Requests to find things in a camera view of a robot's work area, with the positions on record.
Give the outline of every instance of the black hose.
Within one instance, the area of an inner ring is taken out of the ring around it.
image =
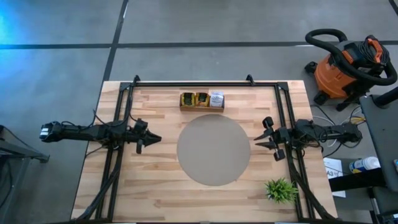
[[[338,66],[340,66],[342,69],[348,72],[349,75],[352,75],[353,77],[360,80],[366,80],[368,82],[371,82],[373,85],[380,85],[380,86],[391,85],[397,81],[397,72],[395,68],[392,66],[390,61],[388,61],[386,66],[384,67],[384,71],[386,72],[387,78],[374,77],[367,73],[361,72],[356,68],[354,68],[344,57],[343,53],[341,53],[341,50],[335,47],[333,44],[313,38],[316,35],[323,35],[323,34],[333,35],[337,37],[340,42],[347,40],[347,37],[340,30],[317,29],[309,32],[305,36],[305,41],[307,41],[309,44],[312,44],[314,46],[329,51],[336,60]]]

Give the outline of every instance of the butcher block tabletop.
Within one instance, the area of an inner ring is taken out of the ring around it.
[[[312,119],[304,82],[287,82],[295,119]],[[120,82],[104,82],[97,115],[105,122],[113,120],[119,85]],[[192,180],[182,170],[177,157],[177,141],[182,129],[191,120],[211,113],[180,111],[180,94],[212,91],[222,91],[225,98],[224,112],[216,114],[222,114],[239,123],[251,145],[249,165],[243,174],[235,181],[217,187]],[[285,120],[290,127],[283,91],[281,95]],[[132,98],[132,116],[148,122],[149,130],[162,136],[162,141],[142,148],[142,154],[136,154],[136,143],[125,145],[114,222],[297,221],[294,204],[275,203],[268,200],[265,193],[264,183],[268,180],[285,177],[290,181],[286,159],[276,162],[274,151],[256,146],[253,141],[263,133],[261,121],[266,116],[273,118],[274,129],[280,127],[275,90],[272,87],[134,87]],[[130,119],[129,125],[133,126],[134,121]],[[99,147],[99,143],[90,142],[87,152]],[[72,218],[81,215],[98,193],[105,158],[106,149],[100,149],[85,159]],[[321,150],[306,148],[304,161],[312,192],[326,210],[336,217]],[[104,200],[103,216],[108,211],[109,195],[110,190]],[[304,217],[308,217],[301,191],[300,199]]]

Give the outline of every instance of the shop vacuum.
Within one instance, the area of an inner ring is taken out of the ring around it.
[[[333,35],[339,43],[333,45],[315,39],[318,35]],[[397,81],[397,72],[391,64],[388,50],[373,36],[355,42],[336,29],[317,29],[309,32],[305,40],[316,47],[330,52],[318,63],[305,66],[307,73],[314,74],[319,92],[314,102],[323,105],[330,98],[344,98],[338,104],[338,111],[350,103],[358,103],[359,97],[366,94],[374,85],[388,86]],[[386,78],[381,77],[385,71]]]

